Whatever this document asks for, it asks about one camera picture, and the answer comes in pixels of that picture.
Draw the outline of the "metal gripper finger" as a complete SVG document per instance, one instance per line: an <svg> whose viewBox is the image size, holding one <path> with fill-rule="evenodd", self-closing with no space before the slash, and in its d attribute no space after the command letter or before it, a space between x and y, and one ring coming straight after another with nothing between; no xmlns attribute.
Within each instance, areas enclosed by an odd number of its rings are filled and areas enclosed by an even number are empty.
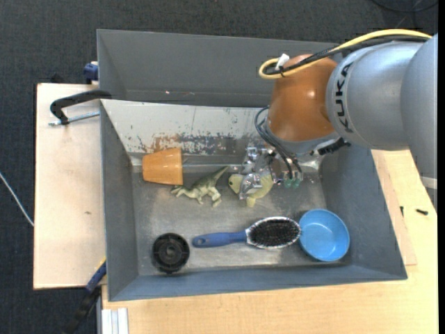
<svg viewBox="0 0 445 334"><path fill-rule="evenodd" d="M265 167L265 150L247 147L246 156L241 166L242 173L260 173Z"/></svg>
<svg viewBox="0 0 445 334"><path fill-rule="evenodd" d="M258 173L249 173L241 178L239 198L247 198L249 195L262 189L261 177Z"/></svg>

